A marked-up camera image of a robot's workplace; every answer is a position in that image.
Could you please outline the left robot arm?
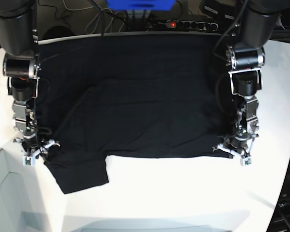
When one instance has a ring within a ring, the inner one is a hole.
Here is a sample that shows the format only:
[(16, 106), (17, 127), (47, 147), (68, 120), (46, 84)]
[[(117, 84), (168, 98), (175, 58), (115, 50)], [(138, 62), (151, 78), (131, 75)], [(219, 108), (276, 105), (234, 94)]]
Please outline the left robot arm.
[(213, 55), (229, 67), (215, 86), (219, 108), (232, 119), (232, 132), (213, 147), (243, 166), (251, 164), (251, 150), (258, 138), (257, 91), (262, 89), (264, 45), (270, 39), (280, 12), (290, 9), (290, 0), (242, 0), (240, 9), (213, 48)]

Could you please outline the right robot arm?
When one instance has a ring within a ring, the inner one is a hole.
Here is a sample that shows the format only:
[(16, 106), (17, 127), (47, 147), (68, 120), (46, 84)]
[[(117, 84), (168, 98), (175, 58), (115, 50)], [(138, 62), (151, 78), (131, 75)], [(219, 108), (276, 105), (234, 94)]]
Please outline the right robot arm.
[(15, 139), (24, 149), (23, 164), (34, 166), (38, 157), (46, 158), (57, 143), (40, 140), (36, 119), (39, 88), (39, 53), (36, 30), (36, 1), (0, 0), (0, 45), (5, 51), (3, 75), (8, 78), (14, 128), (22, 134)]

